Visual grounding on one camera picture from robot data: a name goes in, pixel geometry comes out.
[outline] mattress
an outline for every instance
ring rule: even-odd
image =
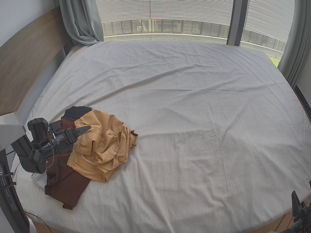
[[[63,61],[29,120],[53,122],[71,106],[114,114],[139,137],[127,163],[107,183],[91,181],[72,211],[15,157],[23,208],[62,232],[249,232],[289,212],[293,190],[311,192],[310,122],[261,51],[86,46]]]

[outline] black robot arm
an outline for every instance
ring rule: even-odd
[[[33,141],[29,141],[25,134],[11,144],[18,155],[21,166],[31,173],[44,173],[46,161],[52,156],[57,156],[69,145],[72,147],[77,138],[91,128],[84,126],[71,130],[61,129],[58,121],[48,122],[44,118],[35,118],[28,122]]]

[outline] corrugated metal siding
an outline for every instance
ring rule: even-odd
[[[259,46],[256,44],[248,43],[248,42],[241,42],[241,47],[249,48],[249,49],[257,49],[263,51],[266,55],[276,57],[276,58],[282,58],[283,53],[274,49],[270,49],[267,47]]]
[[[180,19],[230,25],[233,0],[151,0],[152,19]]]
[[[101,22],[150,18],[150,0],[96,0]]]
[[[226,44],[227,39],[219,37],[210,37],[191,34],[173,34],[173,33],[146,33],[146,34],[128,34],[114,35],[104,37],[104,41],[120,41],[120,40],[188,40],[208,43]]]
[[[249,0],[245,29],[287,42],[295,0]]]

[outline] clothing pile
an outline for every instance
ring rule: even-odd
[[[78,137],[73,151],[68,146],[47,163],[45,194],[72,210],[90,180],[107,182],[127,162],[138,135],[115,115],[84,106],[67,109],[59,122],[63,130],[91,126]]]

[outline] curtain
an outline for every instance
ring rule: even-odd
[[[311,0],[295,0],[293,24],[278,66],[292,88],[298,82],[311,48],[310,6]]]
[[[64,25],[74,44],[93,45],[104,41],[95,0],[59,0]]]

